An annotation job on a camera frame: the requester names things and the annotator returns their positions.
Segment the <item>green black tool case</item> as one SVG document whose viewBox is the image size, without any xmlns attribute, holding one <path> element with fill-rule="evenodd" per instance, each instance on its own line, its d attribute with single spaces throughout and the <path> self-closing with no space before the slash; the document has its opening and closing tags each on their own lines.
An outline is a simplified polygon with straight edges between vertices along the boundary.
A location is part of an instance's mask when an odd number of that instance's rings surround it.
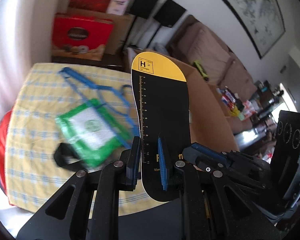
<svg viewBox="0 0 300 240">
<path fill-rule="evenodd" d="M 196 68 L 200 72 L 201 76 L 203 77 L 203 79 L 206 82 L 209 81 L 209 75 L 207 74 L 207 72 L 205 71 L 205 69 L 203 68 L 203 66 L 201 65 L 200 61 L 198 61 L 198 60 L 193 61 L 192 66 L 194 68 Z"/>
</svg>

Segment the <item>green white desiccant packet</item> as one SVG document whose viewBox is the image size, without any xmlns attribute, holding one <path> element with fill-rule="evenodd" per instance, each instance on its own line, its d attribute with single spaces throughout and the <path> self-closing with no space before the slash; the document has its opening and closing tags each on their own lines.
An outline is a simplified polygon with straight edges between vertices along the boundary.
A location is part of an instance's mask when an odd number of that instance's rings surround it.
<svg viewBox="0 0 300 240">
<path fill-rule="evenodd" d="M 58 115 L 55 121 L 66 142 L 89 167 L 98 167 L 116 149 L 131 146 L 131 133 L 97 99 Z"/>
</svg>

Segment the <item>yellow blue checkered cloth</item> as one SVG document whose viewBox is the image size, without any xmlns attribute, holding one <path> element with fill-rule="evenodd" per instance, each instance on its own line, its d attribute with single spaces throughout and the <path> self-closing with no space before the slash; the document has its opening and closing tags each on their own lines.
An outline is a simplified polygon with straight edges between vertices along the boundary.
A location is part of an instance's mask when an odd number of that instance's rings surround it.
<svg viewBox="0 0 300 240">
<path fill-rule="evenodd" d="M 131 74 L 78 64 L 36 63 L 14 104 L 5 147 L 5 181 L 9 204 L 36 212 L 74 174 L 57 166 L 53 155 L 66 143 L 58 115 L 82 104 L 81 97 L 59 75 L 70 67 L 97 85 L 120 90 L 131 85 Z M 129 215 L 164 203 L 150 198 L 138 180 L 133 192 L 120 191 L 119 215 Z"/>
</svg>

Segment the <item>red cookie gift box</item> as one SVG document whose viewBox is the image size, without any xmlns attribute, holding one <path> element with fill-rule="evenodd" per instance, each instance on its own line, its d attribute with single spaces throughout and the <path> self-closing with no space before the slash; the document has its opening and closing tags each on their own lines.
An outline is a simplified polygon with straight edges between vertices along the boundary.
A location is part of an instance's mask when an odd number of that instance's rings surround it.
<svg viewBox="0 0 300 240">
<path fill-rule="evenodd" d="M 113 31 L 113 21 L 94 16 L 56 14 L 51 54 L 101 61 Z"/>
</svg>

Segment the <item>red plastic bag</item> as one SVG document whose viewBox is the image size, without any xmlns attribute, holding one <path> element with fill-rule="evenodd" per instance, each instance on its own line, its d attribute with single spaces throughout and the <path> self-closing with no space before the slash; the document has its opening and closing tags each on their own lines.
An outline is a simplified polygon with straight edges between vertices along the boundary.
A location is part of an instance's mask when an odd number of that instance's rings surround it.
<svg viewBox="0 0 300 240">
<path fill-rule="evenodd" d="M 0 121 L 0 189 L 5 195 L 7 195 L 5 179 L 5 149 L 11 114 L 12 111 L 8 111 Z"/>
</svg>

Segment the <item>large open cardboard box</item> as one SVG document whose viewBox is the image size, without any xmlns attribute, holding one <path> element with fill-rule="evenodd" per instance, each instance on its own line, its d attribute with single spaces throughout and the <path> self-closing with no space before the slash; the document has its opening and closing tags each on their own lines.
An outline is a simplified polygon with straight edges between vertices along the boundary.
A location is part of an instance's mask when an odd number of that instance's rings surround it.
<svg viewBox="0 0 300 240">
<path fill-rule="evenodd" d="M 128 48 L 127 51 L 132 60 L 132 70 L 187 82 L 192 142 L 198 142 L 217 152 L 239 150 L 221 104 L 198 70 L 187 63 L 151 50 Z"/>
</svg>

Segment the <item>black speaker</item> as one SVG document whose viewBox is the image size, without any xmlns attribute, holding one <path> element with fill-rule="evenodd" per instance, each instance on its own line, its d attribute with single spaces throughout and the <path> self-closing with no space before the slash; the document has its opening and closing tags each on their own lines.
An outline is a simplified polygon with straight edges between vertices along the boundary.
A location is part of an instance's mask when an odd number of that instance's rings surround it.
<svg viewBox="0 0 300 240">
<path fill-rule="evenodd" d="M 155 13 L 153 19 L 164 27 L 173 28 L 185 12 L 186 9 L 175 1 L 166 0 Z"/>
<path fill-rule="evenodd" d="M 134 0 L 128 13 L 147 20 L 157 2 L 158 0 Z"/>
</svg>

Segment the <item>right black speaker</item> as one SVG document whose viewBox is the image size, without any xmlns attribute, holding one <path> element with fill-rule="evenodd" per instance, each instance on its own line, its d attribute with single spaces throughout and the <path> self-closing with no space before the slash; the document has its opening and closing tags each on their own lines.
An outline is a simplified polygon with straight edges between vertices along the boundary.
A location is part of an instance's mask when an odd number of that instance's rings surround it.
<svg viewBox="0 0 300 240">
<path fill-rule="evenodd" d="M 155 13 L 153 19 L 164 27 L 173 28 L 185 12 L 186 9 L 175 1 L 166 0 Z"/>
</svg>

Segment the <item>brown sofa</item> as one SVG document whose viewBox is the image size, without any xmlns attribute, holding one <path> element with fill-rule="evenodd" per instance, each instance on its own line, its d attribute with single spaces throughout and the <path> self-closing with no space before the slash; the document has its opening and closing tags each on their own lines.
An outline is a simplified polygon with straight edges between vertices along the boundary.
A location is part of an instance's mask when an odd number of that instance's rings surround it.
<svg viewBox="0 0 300 240">
<path fill-rule="evenodd" d="M 220 92 L 225 88 L 245 103 L 251 99 L 257 87 L 243 63 L 221 38 L 189 15 L 168 41 L 166 49 L 171 57 L 196 69 L 200 64 L 209 79 L 203 84 L 212 93 L 212 101 L 222 111 L 234 134 L 252 128 L 250 118 L 240 120 L 222 101 Z"/>
</svg>

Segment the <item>framed map painting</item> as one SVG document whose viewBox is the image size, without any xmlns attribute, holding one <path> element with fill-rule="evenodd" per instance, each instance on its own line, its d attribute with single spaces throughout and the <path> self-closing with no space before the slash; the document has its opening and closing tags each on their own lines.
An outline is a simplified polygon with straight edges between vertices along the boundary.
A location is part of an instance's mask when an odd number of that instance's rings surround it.
<svg viewBox="0 0 300 240">
<path fill-rule="evenodd" d="M 277 0 L 222 0 L 249 36 L 262 59 L 286 32 Z"/>
</svg>

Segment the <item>small box of snacks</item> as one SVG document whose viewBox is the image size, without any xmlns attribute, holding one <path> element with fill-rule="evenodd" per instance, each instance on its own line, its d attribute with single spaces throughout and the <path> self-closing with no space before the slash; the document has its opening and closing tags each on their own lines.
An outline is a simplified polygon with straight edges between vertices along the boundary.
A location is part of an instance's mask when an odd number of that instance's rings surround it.
<svg viewBox="0 0 300 240">
<path fill-rule="evenodd" d="M 208 84 L 210 90 L 215 96 L 217 102 L 221 106 L 221 109 L 225 116 L 230 117 L 238 117 L 240 111 L 236 105 L 236 101 L 233 96 L 230 96 L 229 92 L 225 92 L 224 90 L 220 90 L 219 87 Z"/>
</svg>

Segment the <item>left black speaker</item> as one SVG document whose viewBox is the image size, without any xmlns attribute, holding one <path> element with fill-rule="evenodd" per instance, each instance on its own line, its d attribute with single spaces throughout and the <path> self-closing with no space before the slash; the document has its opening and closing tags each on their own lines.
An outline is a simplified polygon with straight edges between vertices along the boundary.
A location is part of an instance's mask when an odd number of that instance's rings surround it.
<svg viewBox="0 0 300 240">
<path fill-rule="evenodd" d="M 157 2 L 158 0 L 134 0 L 128 13 L 147 20 Z"/>
</svg>

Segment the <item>pink white paper bag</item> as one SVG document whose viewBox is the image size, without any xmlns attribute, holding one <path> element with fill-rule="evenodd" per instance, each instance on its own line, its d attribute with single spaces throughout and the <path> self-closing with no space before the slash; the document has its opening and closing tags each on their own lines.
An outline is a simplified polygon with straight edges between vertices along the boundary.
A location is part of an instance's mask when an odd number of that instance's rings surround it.
<svg viewBox="0 0 300 240">
<path fill-rule="evenodd" d="M 110 0 L 106 13 L 122 16 L 125 14 L 130 0 Z"/>
</svg>

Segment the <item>blue plastic clothes hanger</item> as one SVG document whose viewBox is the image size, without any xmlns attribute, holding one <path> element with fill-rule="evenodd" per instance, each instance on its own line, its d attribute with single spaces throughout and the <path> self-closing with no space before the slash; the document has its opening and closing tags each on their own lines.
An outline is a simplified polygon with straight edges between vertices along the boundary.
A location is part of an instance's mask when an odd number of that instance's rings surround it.
<svg viewBox="0 0 300 240">
<path fill-rule="evenodd" d="M 97 85 L 93 81 L 89 80 L 86 76 L 80 74 L 79 72 L 76 72 L 70 67 L 64 67 L 61 70 L 58 71 L 58 74 L 64 79 L 64 81 L 72 88 L 74 92 L 76 92 L 81 99 L 83 100 L 83 103 L 85 103 L 88 107 L 93 107 L 94 112 L 99 115 L 98 109 L 101 107 L 106 107 L 111 112 L 120 115 L 124 117 L 126 122 L 130 125 L 131 133 L 134 136 L 139 136 L 139 128 L 136 124 L 134 124 L 133 119 L 130 117 L 130 103 L 125 98 L 125 89 L 126 88 L 132 88 L 131 85 L 122 85 L 120 90 L 117 90 L 111 86 L 104 86 L 104 85 Z M 100 102 L 99 106 L 93 106 L 93 104 L 90 102 L 90 100 L 79 90 L 79 88 L 71 81 L 71 79 L 74 79 L 78 81 L 79 83 L 82 83 L 85 85 L 85 87 L 88 87 L 89 89 L 95 90 L 96 94 L 98 96 L 98 101 Z M 126 111 L 120 112 L 117 109 L 115 109 L 113 106 L 110 105 L 105 99 L 102 94 L 103 91 L 109 91 L 113 95 L 115 95 L 125 106 Z"/>
</svg>

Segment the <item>brown cardboard box behind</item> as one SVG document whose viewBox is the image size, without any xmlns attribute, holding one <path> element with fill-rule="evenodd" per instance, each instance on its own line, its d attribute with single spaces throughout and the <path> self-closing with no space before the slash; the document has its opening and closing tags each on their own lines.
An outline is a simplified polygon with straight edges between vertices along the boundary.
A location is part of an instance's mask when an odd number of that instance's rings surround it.
<svg viewBox="0 0 300 240">
<path fill-rule="evenodd" d="M 130 25 L 133 21 L 133 16 L 129 14 L 119 16 L 113 14 L 106 14 L 98 11 L 90 11 L 76 8 L 68 8 L 67 13 L 91 17 L 94 16 L 96 18 L 112 20 L 113 30 L 111 32 L 111 35 L 109 37 L 104 51 L 105 54 L 110 55 L 115 55 L 116 51 L 122 46 L 122 42 L 124 41 L 130 28 Z"/>
</svg>

